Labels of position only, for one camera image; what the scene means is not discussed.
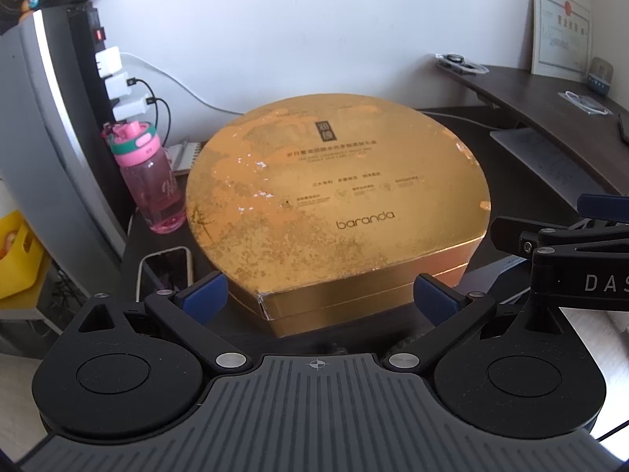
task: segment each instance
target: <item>pink bottle lid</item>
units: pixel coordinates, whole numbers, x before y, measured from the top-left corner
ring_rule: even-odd
[[[121,167],[139,165],[162,147],[157,131],[148,122],[116,124],[111,130],[109,148]]]

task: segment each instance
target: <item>white floor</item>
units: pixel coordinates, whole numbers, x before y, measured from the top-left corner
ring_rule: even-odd
[[[607,384],[605,405],[592,430],[597,438],[629,419],[629,340],[623,339],[618,327],[624,329],[624,323],[614,314],[610,318],[605,312],[578,309],[565,309],[564,313]],[[14,461],[46,434],[31,395],[31,380],[38,365],[37,360],[0,354],[0,449]],[[620,459],[629,459],[629,428],[605,440],[604,445]]]

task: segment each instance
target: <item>ribbed plate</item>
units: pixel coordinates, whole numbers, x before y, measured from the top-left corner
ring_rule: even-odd
[[[545,441],[484,433],[456,419],[421,378],[369,354],[267,356],[215,381],[179,426],[120,446],[59,436],[24,460],[28,472],[518,471],[603,472],[620,462],[586,432]]]

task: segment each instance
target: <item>water bottle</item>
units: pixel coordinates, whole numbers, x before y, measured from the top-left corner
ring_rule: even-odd
[[[115,124],[107,140],[150,230],[168,234],[181,227],[186,205],[155,127],[138,121]]]

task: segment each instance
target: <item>silver screw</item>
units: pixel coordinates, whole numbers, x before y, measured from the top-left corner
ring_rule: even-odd
[[[242,353],[223,353],[216,357],[216,363],[226,369],[234,369],[245,365],[246,357]]]
[[[389,357],[389,364],[398,369],[411,369],[419,365],[419,359],[412,353],[395,353]]]

